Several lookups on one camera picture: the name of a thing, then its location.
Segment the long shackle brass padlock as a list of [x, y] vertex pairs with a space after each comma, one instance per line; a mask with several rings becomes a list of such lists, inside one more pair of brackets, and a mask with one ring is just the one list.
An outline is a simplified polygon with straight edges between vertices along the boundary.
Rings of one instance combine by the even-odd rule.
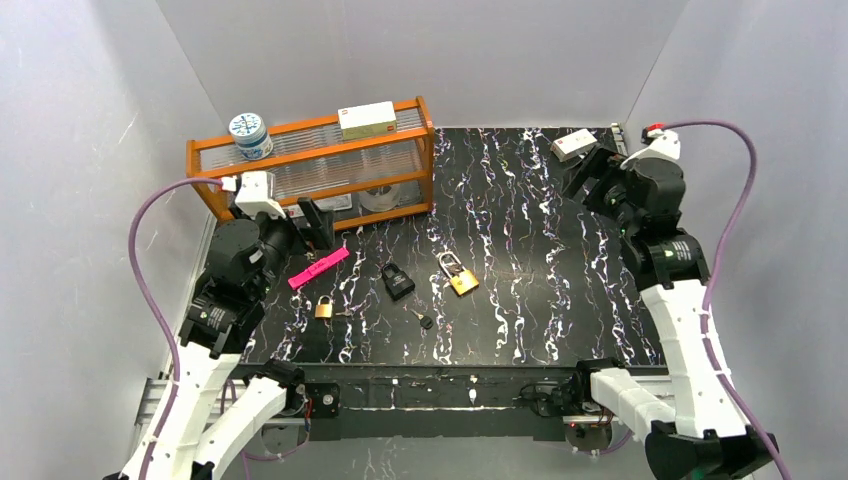
[[463, 297], [476, 288], [480, 283], [476, 276], [464, 266], [459, 257], [452, 251], [445, 251], [437, 255], [438, 264], [447, 276], [448, 281], [459, 297]]

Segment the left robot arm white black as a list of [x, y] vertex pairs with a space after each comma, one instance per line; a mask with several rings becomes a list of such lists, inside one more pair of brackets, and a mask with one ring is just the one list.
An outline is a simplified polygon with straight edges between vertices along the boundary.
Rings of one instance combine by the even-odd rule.
[[242, 395], [210, 418], [260, 322], [264, 302], [292, 255], [334, 241], [334, 215], [305, 197], [308, 226], [266, 213], [240, 218], [213, 234], [207, 263], [175, 340], [174, 372], [147, 431], [116, 479], [217, 479], [275, 416], [302, 418], [311, 429], [314, 401], [303, 370], [268, 360]]

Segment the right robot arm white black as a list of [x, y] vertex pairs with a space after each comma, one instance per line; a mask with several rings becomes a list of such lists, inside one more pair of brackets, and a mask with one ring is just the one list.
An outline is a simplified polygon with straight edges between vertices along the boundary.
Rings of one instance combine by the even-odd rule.
[[611, 219], [621, 255], [660, 338], [673, 399], [640, 385], [611, 358], [578, 363], [571, 404], [595, 404], [643, 444], [658, 479], [744, 479], [775, 460], [774, 436], [757, 427], [727, 387], [729, 371], [703, 300], [710, 272], [696, 238], [679, 226], [686, 191], [672, 160], [629, 160], [590, 150], [565, 187]]

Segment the black head key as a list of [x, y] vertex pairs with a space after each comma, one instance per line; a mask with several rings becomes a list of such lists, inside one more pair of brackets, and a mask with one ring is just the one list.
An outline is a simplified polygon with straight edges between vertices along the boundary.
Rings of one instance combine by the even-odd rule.
[[419, 313], [418, 311], [415, 311], [415, 310], [412, 310], [412, 313], [418, 319], [419, 325], [422, 329], [429, 330], [434, 326], [435, 321], [433, 320], [433, 318], [431, 316], [429, 316], [427, 314]]

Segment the white small box on table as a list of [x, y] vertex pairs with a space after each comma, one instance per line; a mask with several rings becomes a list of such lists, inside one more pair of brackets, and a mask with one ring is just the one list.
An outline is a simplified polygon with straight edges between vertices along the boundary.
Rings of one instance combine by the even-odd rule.
[[554, 140], [551, 151], [560, 162], [579, 158], [598, 143], [597, 138], [588, 129], [579, 129]]

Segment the clear tape roll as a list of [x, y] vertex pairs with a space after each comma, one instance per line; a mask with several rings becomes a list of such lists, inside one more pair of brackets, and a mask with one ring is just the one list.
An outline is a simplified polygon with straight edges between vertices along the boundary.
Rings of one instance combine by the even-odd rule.
[[374, 187], [358, 192], [361, 206], [374, 213], [393, 210], [400, 201], [401, 185], [399, 183]]

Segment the orange wooden shelf rack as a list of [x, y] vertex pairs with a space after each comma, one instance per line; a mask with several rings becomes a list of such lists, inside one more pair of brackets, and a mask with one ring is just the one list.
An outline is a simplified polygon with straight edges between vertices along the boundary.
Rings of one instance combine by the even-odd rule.
[[[269, 128], [269, 157], [246, 160], [229, 135], [186, 144], [189, 177], [222, 178], [265, 170], [275, 176], [274, 198], [283, 207], [300, 197], [315, 201], [350, 196], [350, 208], [337, 213], [338, 231], [425, 214], [433, 207], [435, 128], [421, 96], [394, 105], [397, 131], [344, 141], [337, 115]], [[361, 206], [358, 192], [390, 184], [401, 185], [393, 210], [374, 213]]]

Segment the small brass padlock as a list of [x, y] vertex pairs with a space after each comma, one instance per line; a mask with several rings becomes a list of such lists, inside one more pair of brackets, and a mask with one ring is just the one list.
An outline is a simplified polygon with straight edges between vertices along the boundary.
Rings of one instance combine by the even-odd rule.
[[314, 317], [319, 320], [329, 320], [334, 316], [334, 307], [332, 297], [329, 295], [320, 296], [315, 304]]

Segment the black padlock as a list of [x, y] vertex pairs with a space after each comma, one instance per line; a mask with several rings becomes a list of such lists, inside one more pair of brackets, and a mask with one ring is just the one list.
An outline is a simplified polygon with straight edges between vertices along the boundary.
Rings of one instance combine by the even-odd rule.
[[393, 301], [399, 301], [415, 290], [414, 281], [395, 263], [387, 262], [381, 268], [381, 277]]

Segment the blue white round tin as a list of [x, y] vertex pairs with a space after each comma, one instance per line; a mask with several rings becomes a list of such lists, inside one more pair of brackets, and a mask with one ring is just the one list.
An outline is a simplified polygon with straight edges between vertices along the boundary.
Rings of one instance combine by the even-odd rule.
[[273, 142], [262, 117], [256, 113], [245, 112], [234, 116], [228, 125], [229, 133], [248, 161], [257, 161], [268, 157], [273, 151]]

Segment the white olive box on shelf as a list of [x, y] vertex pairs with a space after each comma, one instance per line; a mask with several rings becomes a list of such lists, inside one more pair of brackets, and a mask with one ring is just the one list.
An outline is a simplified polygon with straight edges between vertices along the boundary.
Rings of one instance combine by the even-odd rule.
[[397, 116], [392, 101], [339, 109], [338, 125], [344, 141], [382, 136], [397, 131]]

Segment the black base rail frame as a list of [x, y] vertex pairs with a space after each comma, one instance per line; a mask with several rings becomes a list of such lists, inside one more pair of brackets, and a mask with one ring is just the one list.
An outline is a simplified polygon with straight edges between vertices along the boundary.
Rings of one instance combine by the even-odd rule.
[[314, 442], [531, 437], [582, 450], [620, 440], [623, 422], [571, 404], [574, 367], [305, 364]]

